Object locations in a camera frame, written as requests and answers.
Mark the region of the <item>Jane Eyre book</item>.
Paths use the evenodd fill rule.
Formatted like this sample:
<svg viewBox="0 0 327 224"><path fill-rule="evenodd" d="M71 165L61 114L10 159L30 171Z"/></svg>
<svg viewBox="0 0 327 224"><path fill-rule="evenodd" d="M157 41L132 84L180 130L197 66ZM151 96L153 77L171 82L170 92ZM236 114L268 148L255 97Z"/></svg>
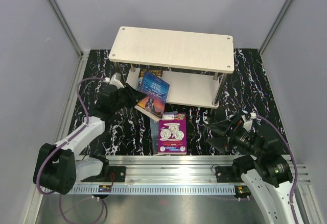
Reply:
<svg viewBox="0 0 327 224"><path fill-rule="evenodd" d="M147 97L139 102L135 109L158 122L164 114L169 88L170 85L162 78L146 71L138 90Z"/></svg>

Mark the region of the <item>dark blue book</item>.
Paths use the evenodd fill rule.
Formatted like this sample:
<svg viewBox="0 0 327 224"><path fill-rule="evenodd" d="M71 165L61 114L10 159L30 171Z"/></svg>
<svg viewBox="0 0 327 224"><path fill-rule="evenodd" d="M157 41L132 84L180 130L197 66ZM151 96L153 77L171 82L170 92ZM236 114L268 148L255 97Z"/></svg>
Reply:
<svg viewBox="0 0 327 224"><path fill-rule="evenodd" d="M150 120L150 133L152 142L152 155L158 155L159 122Z"/></svg>

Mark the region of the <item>purple puzzle book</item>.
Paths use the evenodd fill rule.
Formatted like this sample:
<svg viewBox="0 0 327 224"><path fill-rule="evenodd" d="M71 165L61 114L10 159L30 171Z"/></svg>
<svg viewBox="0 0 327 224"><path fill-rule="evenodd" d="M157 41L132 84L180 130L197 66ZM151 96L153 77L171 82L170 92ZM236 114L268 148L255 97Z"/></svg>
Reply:
<svg viewBox="0 0 327 224"><path fill-rule="evenodd" d="M159 121L158 154L186 155L186 115L167 113Z"/></svg>

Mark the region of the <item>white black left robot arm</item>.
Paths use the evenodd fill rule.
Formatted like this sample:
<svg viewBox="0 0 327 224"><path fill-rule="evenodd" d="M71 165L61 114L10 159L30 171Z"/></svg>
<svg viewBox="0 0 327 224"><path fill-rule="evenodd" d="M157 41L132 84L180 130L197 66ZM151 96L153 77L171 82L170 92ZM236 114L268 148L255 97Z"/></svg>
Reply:
<svg viewBox="0 0 327 224"><path fill-rule="evenodd" d="M82 124L64 139L54 144L45 143L40 148L33 175L37 190L42 195L54 192L65 195L76 182L88 178L113 182L115 174L106 157L92 155L86 160L77 160L76 157L108 129L111 118L118 111L132 109L145 97L146 94L129 84L102 83L97 102L85 112Z"/></svg>

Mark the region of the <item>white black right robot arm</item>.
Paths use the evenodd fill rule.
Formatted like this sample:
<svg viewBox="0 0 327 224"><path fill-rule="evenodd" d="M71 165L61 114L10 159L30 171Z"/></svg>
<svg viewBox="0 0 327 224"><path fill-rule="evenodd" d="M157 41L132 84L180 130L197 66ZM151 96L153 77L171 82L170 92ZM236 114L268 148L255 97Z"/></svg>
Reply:
<svg viewBox="0 0 327 224"><path fill-rule="evenodd" d="M255 119L272 124L255 113L238 114L231 119L207 124L206 128L218 136L206 142L225 155L234 146L246 153L233 160L231 175L234 180L247 185L265 223L303 223L294 194L297 167L290 167L273 147L278 139L267 141L258 132L252 132Z"/></svg>

